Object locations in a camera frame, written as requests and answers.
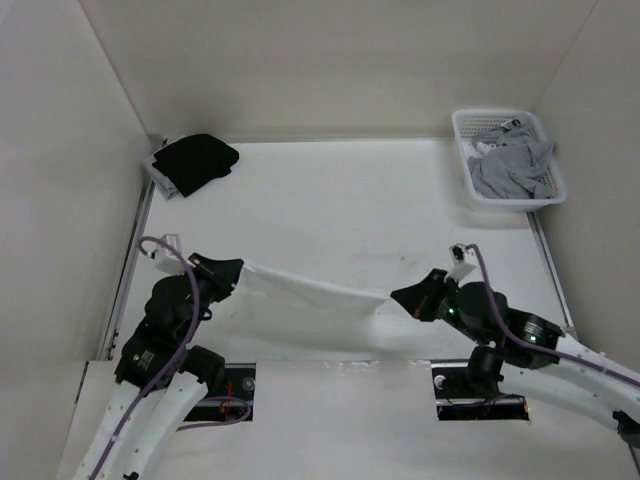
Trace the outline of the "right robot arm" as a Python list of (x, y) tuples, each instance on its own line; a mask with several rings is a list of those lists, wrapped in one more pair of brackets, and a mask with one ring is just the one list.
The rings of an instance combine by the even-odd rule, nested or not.
[(411, 317), (442, 321), (470, 339), (466, 366), (442, 382), (442, 397), (482, 409), (504, 397), (538, 399), (591, 418), (639, 445), (639, 375), (582, 345), (558, 325), (509, 306), (485, 281), (460, 283), (432, 270), (392, 299)]

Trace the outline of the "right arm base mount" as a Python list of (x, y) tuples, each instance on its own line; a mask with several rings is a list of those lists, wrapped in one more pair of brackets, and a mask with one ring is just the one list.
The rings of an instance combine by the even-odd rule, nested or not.
[(474, 386), (466, 361), (431, 364), (437, 419), (445, 421), (529, 421), (526, 399), (497, 387)]

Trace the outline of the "white tank top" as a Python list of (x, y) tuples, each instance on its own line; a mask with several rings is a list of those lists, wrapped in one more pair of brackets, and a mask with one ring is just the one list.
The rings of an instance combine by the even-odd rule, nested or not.
[(397, 349), (383, 322), (390, 297), (268, 268), (242, 267), (219, 326), (257, 360), (374, 357)]

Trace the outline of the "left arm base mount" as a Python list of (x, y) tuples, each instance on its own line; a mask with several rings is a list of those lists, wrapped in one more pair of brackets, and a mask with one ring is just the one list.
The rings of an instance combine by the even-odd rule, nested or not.
[(239, 419), (246, 411), (249, 411), (246, 421), (251, 421), (255, 389), (255, 363), (227, 364), (217, 389), (207, 393), (185, 421), (228, 423)]

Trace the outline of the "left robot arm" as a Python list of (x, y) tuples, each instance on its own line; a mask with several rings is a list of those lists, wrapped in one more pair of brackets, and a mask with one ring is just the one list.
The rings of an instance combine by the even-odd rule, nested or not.
[(224, 387), (222, 356), (190, 344), (210, 307), (231, 296), (241, 259), (197, 253), (184, 273), (155, 283), (144, 317), (123, 345), (105, 413), (77, 479), (146, 479), (170, 437), (196, 404)]

